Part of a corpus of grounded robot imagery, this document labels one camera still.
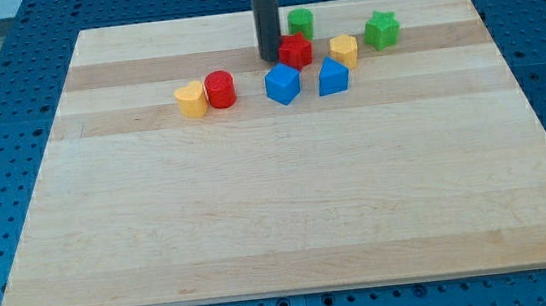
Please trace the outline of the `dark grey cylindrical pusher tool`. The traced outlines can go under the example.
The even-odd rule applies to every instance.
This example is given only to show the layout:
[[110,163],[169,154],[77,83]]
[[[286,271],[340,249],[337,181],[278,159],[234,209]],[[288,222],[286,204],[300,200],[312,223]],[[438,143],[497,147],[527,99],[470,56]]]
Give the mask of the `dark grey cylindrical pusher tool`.
[[255,34],[262,60],[274,63],[279,59],[281,32],[278,0],[250,0]]

